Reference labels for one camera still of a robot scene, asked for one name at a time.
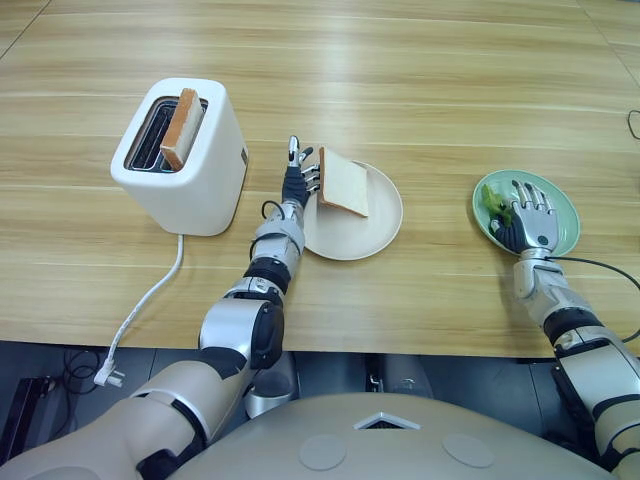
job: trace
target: black wire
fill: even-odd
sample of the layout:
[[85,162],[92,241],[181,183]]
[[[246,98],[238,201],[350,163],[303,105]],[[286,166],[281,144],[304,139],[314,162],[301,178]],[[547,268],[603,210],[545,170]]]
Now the black wire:
[[264,235],[260,235],[258,238],[255,238],[251,242],[251,245],[249,245],[249,261],[251,261],[251,259],[253,258],[253,249],[255,248],[256,243],[266,238],[281,237],[282,235],[283,235],[282,233],[265,233]]
[[631,132],[631,136],[636,140],[640,140],[640,137],[636,135],[636,132],[633,131],[633,127],[631,126],[631,115],[634,113],[640,114],[640,110],[631,110],[627,115],[627,125],[629,126],[629,131]]
[[[545,257],[545,260],[567,260],[568,262],[582,262],[582,263],[588,263],[590,265],[597,265],[598,267],[608,268],[609,270],[613,270],[614,272],[619,273],[620,275],[625,277],[627,280],[633,283],[638,288],[638,290],[640,290],[640,282],[638,282],[635,278],[633,278],[624,270],[620,270],[619,268],[608,265],[606,263],[597,262],[595,260],[588,260],[586,258],[578,258],[578,257]],[[640,337],[640,328],[634,334],[629,335],[627,338],[623,338],[622,341],[624,343],[627,343],[632,340],[635,340],[638,337]]]
[[[72,385],[72,383],[74,382],[82,382],[87,378],[93,377],[98,372],[100,368],[100,355],[98,354],[98,352],[89,351],[89,350],[80,350],[74,353],[73,355],[71,355],[70,358],[67,358],[67,352],[68,350],[65,350],[62,356],[63,371],[62,371],[62,375],[59,378],[60,385],[64,389],[64,393],[65,393],[67,413],[65,415],[64,422],[62,422],[62,425],[60,425],[56,429],[54,434],[51,436],[52,440],[58,438],[58,436],[62,433],[65,427],[69,425],[69,423],[73,418],[72,411],[71,411],[72,410],[71,395],[77,395],[77,396],[88,395],[89,393],[93,392],[96,388],[98,388],[98,385],[94,384],[88,389],[82,390],[82,389],[77,389]],[[93,355],[94,358],[93,358],[92,364],[81,363],[80,365],[74,366],[74,363],[77,362],[77,360],[81,358],[82,355],[86,355],[86,354]]]
[[267,200],[262,204],[262,218],[267,218],[267,216],[264,213],[264,207],[266,207],[267,205],[274,205],[278,210],[280,210],[280,216],[282,217],[282,219],[283,220],[285,219],[284,210],[282,209],[282,207],[278,202],[275,202],[273,200]]

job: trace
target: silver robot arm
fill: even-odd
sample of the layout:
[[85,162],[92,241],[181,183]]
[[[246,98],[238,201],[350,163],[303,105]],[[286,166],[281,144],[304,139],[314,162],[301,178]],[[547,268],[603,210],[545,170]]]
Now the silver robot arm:
[[1,479],[166,478],[220,436],[255,373],[282,353],[284,296],[318,181],[300,168],[311,152],[291,137],[282,202],[256,231],[244,277],[206,314],[199,361],[170,365],[90,425],[12,459]]
[[640,362],[571,290],[563,269],[547,257],[557,244],[555,209],[536,186],[514,182],[517,217],[497,237],[520,253],[514,266],[516,296],[542,328],[558,363],[554,379],[567,401],[584,406],[594,424],[600,464],[621,479],[640,472]]

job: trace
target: wooden table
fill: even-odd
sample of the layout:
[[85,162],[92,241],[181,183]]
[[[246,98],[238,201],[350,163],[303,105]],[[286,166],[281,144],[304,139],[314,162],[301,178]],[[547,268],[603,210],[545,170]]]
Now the wooden table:
[[[640,106],[640,4],[5,0],[2,12],[2,339],[108,344],[173,261],[176,237],[109,175],[141,98],[168,76],[226,85],[251,163],[232,226],[187,238],[124,345],[196,346],[248,264],[261,203],[279,197],[290,134],[386,172],[405,218],[369,259],[305,253],[287,349],[549,356],[513,300],[515,258],[472,220],[474,185],[502,168],[566,191],[582,219],[575,255],[640,276],[640,143],[625,120]],[[638,327],[629,282],[566,270],[607,325]]]

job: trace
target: toasted bread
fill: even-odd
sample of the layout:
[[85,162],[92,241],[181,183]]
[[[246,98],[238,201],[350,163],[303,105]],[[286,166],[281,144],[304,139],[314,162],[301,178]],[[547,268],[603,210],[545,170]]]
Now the toasted bread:
[[183,89],[160,145],[164,158],[174,171],[182,169],[187,161],[203,115],[196,91],[191,88]]

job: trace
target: bread slice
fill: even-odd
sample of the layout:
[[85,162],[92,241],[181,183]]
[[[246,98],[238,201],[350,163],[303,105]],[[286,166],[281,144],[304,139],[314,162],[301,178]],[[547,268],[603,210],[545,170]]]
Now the bread slice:
[[318,200],[324,205],[368,217],[367,170],[328,148],[320,148]]
[[182,169],[187,161],[203,115],[200,98],[196,91],[192,88],[183,89],[167,133],[160,144],[164,158],[176,172]]

